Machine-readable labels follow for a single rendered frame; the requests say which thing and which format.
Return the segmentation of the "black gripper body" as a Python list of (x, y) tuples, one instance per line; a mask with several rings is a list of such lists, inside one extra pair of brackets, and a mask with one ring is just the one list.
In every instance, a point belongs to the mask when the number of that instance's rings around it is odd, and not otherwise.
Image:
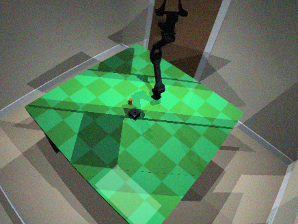
[[(161, 12), (159, 11), (159, 9), (155, 9), (155, 14), (157, 16), (163, 16), (164, 14), (166, 14), (166, 17), (169, 17), (169, 14), (171, 14), (171, 16), (175, 16), (175, 15), (180, 15), (180, 16), (186, 16), (188, 15), (188, 12), (185, 10), (185, 12), (177, 12), (177, 11), (164, 11), (164, 12)], [(175, 21), (170, 21), (169, 23), (167, 23), (167, 19), (166, 19), (166, 25), (169, 25), (169, 26), (173, 26), (175, 25)]]

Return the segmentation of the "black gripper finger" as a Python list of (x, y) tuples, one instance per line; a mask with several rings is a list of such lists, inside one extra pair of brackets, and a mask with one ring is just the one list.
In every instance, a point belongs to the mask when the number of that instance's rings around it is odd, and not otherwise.
[(180, 12), (185, 12), (185, 10), (182, 8), (180, 0), (178, 1), (178, 4), (179, 4), (178, 9), (180, 10)]
[(162, 6), (159, 8), (159, 11), (161, 12), (165, 11), (165, 3), (166, 3), (166, 0), (163, 1)]

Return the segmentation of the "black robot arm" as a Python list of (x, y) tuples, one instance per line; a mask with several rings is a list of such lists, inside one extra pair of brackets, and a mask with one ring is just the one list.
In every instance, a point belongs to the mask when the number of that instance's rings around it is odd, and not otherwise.
[[(169, 14), (169, 17), (166, 17), (166, 19), (167, 19), (167, 23), (169, 23), (170, 21), (175, 21), (175, 23), (177, 23), (178, 15), (171, 16), (171, 14)], [(156, 81), (154, 88), (152, 89), (153, 95), (151, 97), (153, 97), (155, 100), (160, 99), (162, 97), (161, 93), (165, 92), (165, 85), (162, 83), (161, 67), (160, 67), (161, 58), (162, 58), (161, 47), (166, 45), (167, 43), (175, 42), (174, 35), (176, 34), (174, 32), (175, 25), (173, 26), (166, 25), (166, 20), (163, 20), (163, 19), (159, 20), (158, 26), (160, 27), (160, 29), (162, 29), (161, 40), (158, 41), (156, 44), (154, 44), (152, 47), (152, 50), (150, 51), (150, 60), (154, 65), (154, 75), (155, 75), (155, 81)], [(168, 34), (165, 34), (165, 33), (168, 33)], [(159, 49), (158, 53), (154, 53), (156, 49)]]

